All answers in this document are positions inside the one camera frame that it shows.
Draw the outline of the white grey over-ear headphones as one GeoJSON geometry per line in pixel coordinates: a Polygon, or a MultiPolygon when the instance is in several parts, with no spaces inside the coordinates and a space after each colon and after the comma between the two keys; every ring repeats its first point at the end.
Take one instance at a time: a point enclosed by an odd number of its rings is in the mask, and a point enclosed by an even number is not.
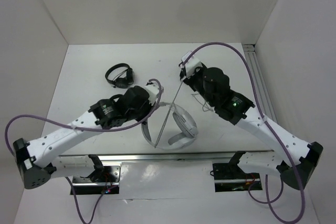
{"type": "Polygon", "coordinates": [[[194,143],[198,136],[198,128],[192,116],[181,106],[160,102],[160,107],[168,107],[170,115],[163,132],[157,123],[149,125],[145,121],[141,125],[144,139],[153,147],[164,151],[177,151],[194,143]]]}

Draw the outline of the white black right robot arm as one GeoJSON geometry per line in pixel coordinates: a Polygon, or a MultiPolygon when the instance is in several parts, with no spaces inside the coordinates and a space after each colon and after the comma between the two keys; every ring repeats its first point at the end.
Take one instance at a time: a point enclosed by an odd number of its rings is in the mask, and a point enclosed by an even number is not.
{"type": "Polygon", "coordinates": [[[298,190],[298,179],[306,186],[323,151],[318,142],[308,143],[262,117],[253,101],[231,90],[229,77],[216,67],[208,68],[200,61],[180,65],[180,78],[198,92],[223,120],[235,125],[265,143],[271,152],[238,151],[230,160],[229,172],[235,178],[245,173],[280,177],[298,190]]]}

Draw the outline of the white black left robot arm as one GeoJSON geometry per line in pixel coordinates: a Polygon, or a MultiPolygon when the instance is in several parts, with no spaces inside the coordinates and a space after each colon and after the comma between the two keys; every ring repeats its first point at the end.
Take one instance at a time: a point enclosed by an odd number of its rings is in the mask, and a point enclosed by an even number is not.
{"type": "Polygon", "coordinates": [[[104,132],[122,131],[129,121],[143,122],[162,93],[155,83],[133,86],[125,94],[99,100],[69,124],[35,140],[22,138],[13,144],[18,170],[26,189],[37,188],[52,178],[80,176],[99,181],[108,169],[96,154],[64,156],[64,152],[104,132]]]}

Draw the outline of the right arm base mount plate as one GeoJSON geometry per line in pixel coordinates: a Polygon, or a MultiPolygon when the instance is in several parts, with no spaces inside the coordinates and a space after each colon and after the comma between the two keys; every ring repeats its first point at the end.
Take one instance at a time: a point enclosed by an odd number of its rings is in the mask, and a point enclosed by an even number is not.
{"type": "Polygon", "coordinates": [[[258,173],[246,174],[229,163],[213,163],[209,174],[214,178],[216,193],[247,191],[252,184],[255,184],[252,190],[262,190],[258,173]]]}

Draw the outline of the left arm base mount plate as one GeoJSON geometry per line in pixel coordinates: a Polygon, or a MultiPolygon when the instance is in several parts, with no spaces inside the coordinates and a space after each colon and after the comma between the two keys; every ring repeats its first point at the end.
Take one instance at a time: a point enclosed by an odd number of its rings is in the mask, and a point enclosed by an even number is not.
{"type": "Polygon", "coordinates": [[[104,167],[104,172],[99,178],[91,180],[89,177],[74,176],[72,185],[76,195],[119,194],[120,175],[121,164],[112,163],[111,166],[104,167]]]}

